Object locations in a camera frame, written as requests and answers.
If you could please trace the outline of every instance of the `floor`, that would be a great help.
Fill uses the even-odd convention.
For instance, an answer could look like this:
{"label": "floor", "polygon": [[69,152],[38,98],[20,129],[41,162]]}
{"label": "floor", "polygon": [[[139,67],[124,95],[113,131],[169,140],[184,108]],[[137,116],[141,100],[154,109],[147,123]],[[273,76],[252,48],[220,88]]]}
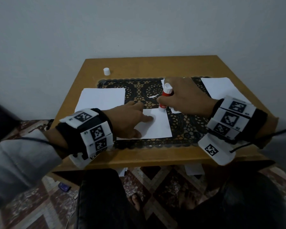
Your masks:
{"label": "floor", "polygon": [[[26,135],[38,128],[46,130],[48,120],[24,121],[6,138]],[[262,171],[279,188],[286,201],[286,174],[277,167]],[[121,177],[127,196],[138,193],[144,204],[145,217],[153,227],[176,228],[177,193],[187,183],[199,203],[216,191],[206,191],[203,175],[187,176],[183,165],[130,168]],[[63,229],[76,206],[77,191],[65,193],[58,183],[45,176],[39,184],[16,197],[0,210],[0,229]],[[70,220],[73,228],[75,217]]]}

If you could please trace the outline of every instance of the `wire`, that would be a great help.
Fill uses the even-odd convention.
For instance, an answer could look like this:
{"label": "wire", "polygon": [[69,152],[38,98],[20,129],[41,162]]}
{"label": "wire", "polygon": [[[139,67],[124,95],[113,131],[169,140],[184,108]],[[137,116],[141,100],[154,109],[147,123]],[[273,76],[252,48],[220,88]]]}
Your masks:
{"label": "wire", "polygon": [[41,143],[44,143],[44,144],[48,144],[48,145],[52,146],[54,149],[56,149],[56,150],[61,150],[61,151],[66,152],[66,153],[68,153],[68,152],[69,152],[67,149],[65,149],[65,148],[63,148],[63,147],[61,147],[61,146],[59,146],[59,145],[55,145],[55,144],[53,144],[53,143],[51,143],[51,142],[48,142],[48,141],[46,141],[46,140],[42,140],[42,139],[38,139],[38,138],[32,138],[32,137],[21,137],[21,138],[17,138],[17,139],[15,139],[15,140],[30,140],[30,141],[37,141],[37,142],[41,142]]}
{"label": "wire", "polygon": [[286,129],[281,130],[281,131],[278,131],[278,132],[274,132],[274,133],[272,133],[272,134],[269,134],[269,135],[260,137],[260,138],[258,138],[258,139],[255,139],[255,140],[251,141],[251,142],[248,143],[248,144],[239,146],[239,147],[237,147],[237,148],[231,150],[230,153],[233,153],[233,152],[235,152],[236,150],[238,150],[238,149],[240,149],[240,148],[243,148],[243,147],[246,147],[246,146],[249,146],[249,145],[252,145],[252,144],[256,144],[256,143],[261,142],[261,141],[265,141],[265,140],[267,140],[267,139],[272,138],[273,136],[280,135],[280,134],[283,134],[283,133],[286,133]]}
{"label": "wire", "polygon": [[69,224],[69,221],[70,221],[70,219],[71,219],[71,217],[72,217],[72,215],[74,214],[74,212],[71,214],[71,216],[69,217],[69,219],[68,219],[68,221],[67,221],[67,224],[66,224],[66,227],[65,227],[65,229],[68,229],[68,224]]}

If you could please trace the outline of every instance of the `purple object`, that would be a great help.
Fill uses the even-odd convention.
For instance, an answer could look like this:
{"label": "purple object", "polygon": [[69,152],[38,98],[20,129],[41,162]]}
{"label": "purple object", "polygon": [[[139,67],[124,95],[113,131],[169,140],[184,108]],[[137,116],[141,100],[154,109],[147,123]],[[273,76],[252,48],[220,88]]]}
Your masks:
{"label": "purple object", "polygon": [[68,186],[68,185],[66,185],[66,184],[64,184],[64,183],[62,183],[62,182],[60,182],[60,183],[58,184],[58,187],[59,187],[63,192],[68,192],[68,191],[71,189],[70,186]]}

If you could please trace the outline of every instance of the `sleeve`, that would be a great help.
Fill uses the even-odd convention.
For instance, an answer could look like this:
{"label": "sleeve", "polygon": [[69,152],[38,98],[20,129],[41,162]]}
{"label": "sleeve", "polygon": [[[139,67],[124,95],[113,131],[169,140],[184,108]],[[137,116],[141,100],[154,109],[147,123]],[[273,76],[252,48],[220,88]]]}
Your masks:
{"label": "sleeve", "polygon": [[[286,121],[279,119],[276,132],[286,129]],[[286,133],[274,136],[260,153],[274,160],[286,172]]]}
{"label": "sleeve", "polygon": [[[47,140],[37,129],[26,137]],[[37,181],[61,164],[61,161],[52,146],[41,142],[0,142],[0,208],[19,193],[35,186]]]}

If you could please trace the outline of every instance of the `foot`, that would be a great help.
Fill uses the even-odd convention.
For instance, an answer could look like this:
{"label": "foot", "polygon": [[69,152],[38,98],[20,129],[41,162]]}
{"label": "foot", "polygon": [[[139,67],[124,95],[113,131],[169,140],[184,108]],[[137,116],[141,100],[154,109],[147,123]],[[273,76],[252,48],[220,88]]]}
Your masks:
{"label": "foot", "polygon": [[131,197],[128,197],[128,201],[135,207],[137,211],[142,211],[142,201],[137,194],[133,194]]}
{"label": "foot", "polygon": [[186,210],[192,210],[198,205],[194,194],[187,189],[187,185],[178,192],[178,200],[179,208]]}

